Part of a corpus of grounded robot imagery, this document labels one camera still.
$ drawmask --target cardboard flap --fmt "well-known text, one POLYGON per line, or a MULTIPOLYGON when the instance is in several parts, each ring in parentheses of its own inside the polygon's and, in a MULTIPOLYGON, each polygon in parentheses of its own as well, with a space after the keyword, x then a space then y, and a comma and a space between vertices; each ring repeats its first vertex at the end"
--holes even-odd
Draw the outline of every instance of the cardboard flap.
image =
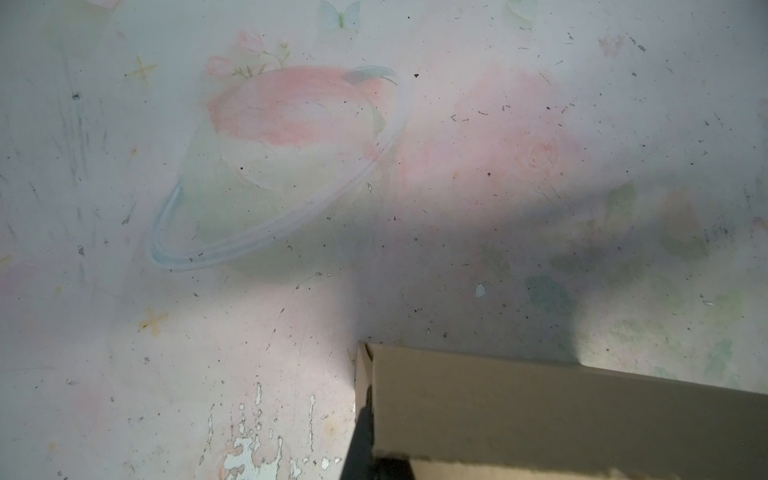
POLYGON ((768 472, 768 396, 369 346, 375 456, 726 480, 768 472))

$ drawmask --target butterfly painting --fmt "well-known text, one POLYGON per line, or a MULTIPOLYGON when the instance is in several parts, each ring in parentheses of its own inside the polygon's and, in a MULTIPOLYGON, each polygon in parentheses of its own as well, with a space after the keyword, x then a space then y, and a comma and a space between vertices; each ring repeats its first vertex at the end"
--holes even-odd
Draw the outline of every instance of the butterfly painting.
POLYGON ((324 30, 333 31, 347 28, 358 31, 360 26, 360 2, 352 3, 344 12, 339 12, 336 8, 325 0, 320 0, 320 25, 324 30))

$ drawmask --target white wall surface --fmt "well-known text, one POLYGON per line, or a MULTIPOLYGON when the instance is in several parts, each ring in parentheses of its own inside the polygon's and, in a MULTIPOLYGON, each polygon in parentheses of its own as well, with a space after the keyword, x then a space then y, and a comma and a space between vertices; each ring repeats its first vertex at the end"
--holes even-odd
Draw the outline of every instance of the white wall surface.
POLYGON ((336 478, 359 340, 768 393, 766 53, 759 0, 6 0, 0 477, 336 478))

